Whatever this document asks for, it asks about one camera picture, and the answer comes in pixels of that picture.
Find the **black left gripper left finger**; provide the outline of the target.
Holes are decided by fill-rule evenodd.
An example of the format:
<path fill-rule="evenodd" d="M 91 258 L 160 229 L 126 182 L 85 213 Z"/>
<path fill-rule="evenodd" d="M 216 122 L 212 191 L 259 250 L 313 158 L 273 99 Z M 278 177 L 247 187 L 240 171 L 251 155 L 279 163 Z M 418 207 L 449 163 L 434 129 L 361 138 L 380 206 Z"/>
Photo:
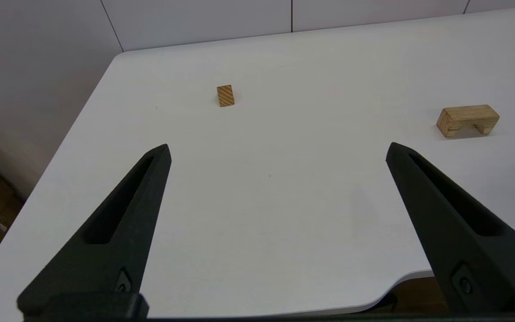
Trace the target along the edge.
<path fill-rule="evenodd" d="M 172 158 L 167 144 L 145 153 L 19 295 L 42 310 L 63 295 L 138 293 Z"/>

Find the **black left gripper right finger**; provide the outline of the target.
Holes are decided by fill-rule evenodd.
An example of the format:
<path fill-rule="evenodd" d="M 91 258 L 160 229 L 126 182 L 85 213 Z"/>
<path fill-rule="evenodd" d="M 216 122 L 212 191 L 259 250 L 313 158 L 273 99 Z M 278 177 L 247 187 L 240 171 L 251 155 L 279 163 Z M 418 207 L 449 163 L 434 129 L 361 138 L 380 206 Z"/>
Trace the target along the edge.
<path fill-rule="evenodd" d="M 515 230 L 417 151 L 386 163 L 452 312 L 515 312 Z"/>

